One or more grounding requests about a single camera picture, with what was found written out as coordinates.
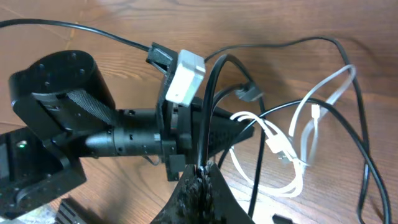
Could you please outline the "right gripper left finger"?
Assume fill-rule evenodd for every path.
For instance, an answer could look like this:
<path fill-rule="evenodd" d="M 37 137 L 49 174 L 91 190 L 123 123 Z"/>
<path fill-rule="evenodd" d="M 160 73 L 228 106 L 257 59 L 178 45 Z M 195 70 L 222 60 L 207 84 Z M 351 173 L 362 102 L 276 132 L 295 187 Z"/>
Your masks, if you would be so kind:
<path fill-rule="evenodd" d="M 200 184 L 194 165 L 188 165 L 178 181 L 169 201 L 151 221 L 155 223 L 199 223 Z"/>

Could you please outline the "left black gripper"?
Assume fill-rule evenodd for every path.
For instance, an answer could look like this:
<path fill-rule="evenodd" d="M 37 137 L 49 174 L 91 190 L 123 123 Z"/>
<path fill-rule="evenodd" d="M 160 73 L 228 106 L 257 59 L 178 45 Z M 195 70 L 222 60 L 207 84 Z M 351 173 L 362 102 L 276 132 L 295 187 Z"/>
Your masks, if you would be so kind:
<path fill-rule="evenodd" d="M 161 162 L 165 164 L 167 180 L 179 180 L 185 166 L 197 162 L 202 99 L 194 97 L 190 106 L 184 107 L 166 100 L 159 100 L 155 117 L 159 126 Z M 224 151 L 231 143 L 251 138 L 254 127 L 244 130 L 249 121 L 230 120 L 232 113 L 215 109 L 211 118 L 208 138 L 208 156 Z"/>

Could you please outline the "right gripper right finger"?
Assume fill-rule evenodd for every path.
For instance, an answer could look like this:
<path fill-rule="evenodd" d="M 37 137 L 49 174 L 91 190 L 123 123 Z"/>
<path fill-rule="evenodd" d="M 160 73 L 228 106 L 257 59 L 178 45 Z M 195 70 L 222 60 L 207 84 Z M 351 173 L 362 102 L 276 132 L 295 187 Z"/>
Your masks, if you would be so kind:
<path fill-rule="evenodd" d="M 254 223 L 235 199 L 221 171 L 213 161 L 205 166 L 206 201 L 210 223 Z"/>

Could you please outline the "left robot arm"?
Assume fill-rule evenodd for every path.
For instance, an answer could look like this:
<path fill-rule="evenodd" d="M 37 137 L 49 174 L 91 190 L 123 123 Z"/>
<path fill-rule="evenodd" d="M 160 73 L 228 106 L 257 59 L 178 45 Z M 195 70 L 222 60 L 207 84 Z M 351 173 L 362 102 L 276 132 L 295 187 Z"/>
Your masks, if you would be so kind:
<path fill-rule="evenodd" d="M 55 52 L 9 78 L 25 127 L 1 135 L 1 217 L 12 220 L 86 182 L 83 157 L 157 155 L 169 181 L 197 161 L 201 99 L 165 99 L 177 54 L 148 60 L 165 77 L 152 109 L 119 110 L 94 58 Z"/>

